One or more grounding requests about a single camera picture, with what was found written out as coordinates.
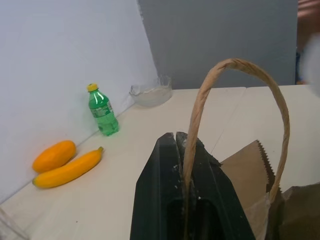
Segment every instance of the clear glass dish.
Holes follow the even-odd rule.
[[[129,94],[136,104],[155,107],[172,97],[172,80],[168,76],[160,76],[150,84],[132,85]]]

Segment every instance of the gray wall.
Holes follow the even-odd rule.
[[[297,7],[294,0],[138,0],[158,74],[175,89],[199,88],[227,58],[264,68],[279,85],[295,77]],[[228,70],[215,87],[264,84]]]

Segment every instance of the white wall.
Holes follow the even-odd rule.
[[[156,76],[134,0],[2,0],[0,203],[33,178],[43,149],[97,130],[87,84],[120,113],[131,84]]]

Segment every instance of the yellow bottle cap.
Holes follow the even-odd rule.
[[[92,92],[98,89],[98,85],[95,83],[91,83],[88,86],[86,86],[86,89],[88,89],[88,92]]]

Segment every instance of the paper bag handle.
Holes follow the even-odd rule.
[[[226,69],[240,70],[249,75],[258,77],[259,79],[264,81],[269,86],[273,94],[273,97],[276,101],[276,104],[280,109],[282,121],[283,121],[284,133],[283,133],[281,157],[280,157],[279,165],[276,171],[275,180],[271,188],[271,191],[269,193],[269,200],[272,203],[276,198],[281,175],[284,171],[286,160],[287,160],[287,154],[288,154],[290,123],[289,123],[289,112],[288,112],[287,104],[284,99],[284,96],[282,95],[279,89],[279,86],[268,73],[266,73],[259,66],[249,61],[238,59],[238,58],[230,58],[230,59],[226,59],[224,61],[219,62],[209,71],[209,73],[205,77],[199,89],[199,92],[195,99],[195,103],[193,105],[193,110],[191,114],[189,130],[188,130],[188,137],[186,141],[186,148],[184,152],[184,161],[183,161],[184,162],[183,178],[184,178],[185,187],[186,187],[187,205],[188,205],[188,199],[189,199],[191,173],[192,173],[192,168],[195,161],[196,141],[198,137],[199,125],[200,125],[201,116],[204,110],[205,102],[207,100],[207,97],[209,95],[209,92],[213,84],[217,81],[219,75],[222,72],[224,72]]]

